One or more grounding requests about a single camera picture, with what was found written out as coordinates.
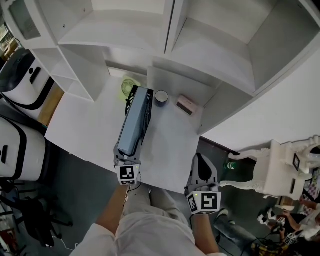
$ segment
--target white pants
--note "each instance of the white pants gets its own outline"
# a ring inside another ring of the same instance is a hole
[[[186,217],[178,209],[175,200],[167,191],[143,183],[138,189],[128,193],[128,200],[124,205],[122,216],[141,212],[168,217],[189,226]]]

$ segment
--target shoe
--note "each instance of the shoe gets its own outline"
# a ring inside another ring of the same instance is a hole
[[[268,210],[268,218],[269,220],[274,220],[276,221],[277,220],[277,215],[274,213],[274,211],[272,210],[272,208],[269,208]]]
[[[226,216],[228,216],[228,215],[229,215],[229,211],[228,211],[227,209],[222,208],[222,209],[219,211],[218,215],[215,217],[215,219],[217,220],[221,215],[226,215]]]
[[[268,219],[262,214],[258,216],[258,221],[260,222],[260,224],[265,224],[265,225],[268,225],[269,223]]]

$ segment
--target small fan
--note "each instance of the small fan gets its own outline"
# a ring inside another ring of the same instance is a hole
[[[134,86],[141,86],[141,84],[133,78],[125,75],[122,79],[119,98],[125,102]]]

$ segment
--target white chair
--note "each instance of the white chair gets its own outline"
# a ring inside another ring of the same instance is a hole
[[[320,145],[319,137],[279,144],[271,141],[270,148],[248,150],[240,155],[229,154],[233,160],[255,158],[253,179],[247,182],[221,181],[220,186],[233,186],[241,190],[255,190],[273,197],[286,196],[299,200],[306,180],[312,178],[310,168],[320,167],[320,161],[310,151]]]

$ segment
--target floor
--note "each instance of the floor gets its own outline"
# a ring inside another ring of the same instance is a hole
[[[238,162],[235,170],[224,170],[223,165],[228,156],[227,152],[204,140],[199,141],[197,151],[213,162],[218,170],[220,181],[245,182],[253,176],[254,161]],[[82,241],[91,224],[96,221],[117,185],[118,179],[115,173],[60,150],[52,184],[48,187],[28,182],[26,188],[38,188],[38,191],[46,196],[57,195],[59,198],[56,206],[57,219],[66,222],[72,220],[73,227],[57,225],[55,227],[62,233],[66,247],[73,250],[75,244]],[[253,190],[239,190],[231,186],[220,188],[220,191],[222,192],[222,207],[230,211],[231,219],[258,238],[269,234],[268,228],[258,223],[257,216],[261,210],[266,210],[268,206],[276,203],[274,198],[263,199],[262,194]],[[185,196],[174,192],[170,194],[177,201],[180,210],[189,218],[190,210]],[[211,215],[211,223],[215,216],[216,214]],[[26,252],[29,252],[28,255],[67,256],[72,252],[66,249],[62,241],[58,239],[55,240],[53,248],[43,248],[36,240],[28,236],[23,224],[20,230],[19,242],[22,246],[28,245],[26,249]],[[241,255],[241,251],[226,238],[222,238],[219,244],[231,255]]]

